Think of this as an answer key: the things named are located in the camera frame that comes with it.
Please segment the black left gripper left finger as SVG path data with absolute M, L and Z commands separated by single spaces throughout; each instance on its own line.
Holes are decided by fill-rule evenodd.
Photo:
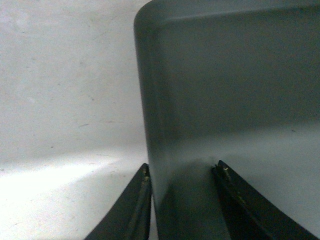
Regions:
M 143 163 L 87 240 L 147 240 L 150 235 L 152 182 Z

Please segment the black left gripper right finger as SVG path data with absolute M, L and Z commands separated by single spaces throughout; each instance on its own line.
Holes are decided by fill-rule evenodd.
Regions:
M 211 169 L 232 240 L 316 240 L 222 160 Z

